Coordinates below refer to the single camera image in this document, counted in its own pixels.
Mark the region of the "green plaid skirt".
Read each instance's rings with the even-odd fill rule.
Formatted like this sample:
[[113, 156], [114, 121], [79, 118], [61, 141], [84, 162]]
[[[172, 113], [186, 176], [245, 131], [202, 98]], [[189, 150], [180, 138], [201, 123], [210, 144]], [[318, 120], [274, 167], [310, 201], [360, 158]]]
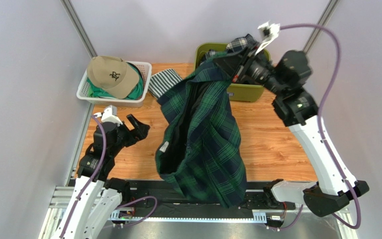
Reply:
[[225, 208], [242, 202], [247, 189], [230, 83], [209, 59], [158, 98], [168, 126], [155, 154], [159, 176], [176, 192]]

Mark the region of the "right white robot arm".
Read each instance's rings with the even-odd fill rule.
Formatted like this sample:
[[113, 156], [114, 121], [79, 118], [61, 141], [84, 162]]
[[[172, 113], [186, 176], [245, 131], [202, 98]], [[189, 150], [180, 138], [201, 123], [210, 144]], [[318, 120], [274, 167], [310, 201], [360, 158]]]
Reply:
[[214, 59], [234, 83], [263, 86], [275, 95], [274, 111], [306, 153], [317, 181], [297, 183], [278, 179], [264, 187], [266, 202], [307, 206], [318, 217], [331, 215], [369, 191], [346, 168], [324, 127], [319, 107], [304, 84], [312, 71], [303, 51], [287, 51], [277, 65], [255, 50], [244, 50]]

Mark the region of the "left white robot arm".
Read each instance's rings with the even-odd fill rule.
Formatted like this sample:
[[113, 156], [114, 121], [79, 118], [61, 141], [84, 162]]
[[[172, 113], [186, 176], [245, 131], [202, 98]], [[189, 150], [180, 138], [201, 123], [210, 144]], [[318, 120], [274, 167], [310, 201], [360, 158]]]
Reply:
[[116, 207], [122, 202], [130, 205], [130, 183], [108, 175], [120, 151], [144, 140], [150, 126], [133, 115], [127, 116], [133, 129], [113, 113], [91, 118], [97, 123], [94, 141], [80, 160], [73, 193], [54, 239], [96, 239]]

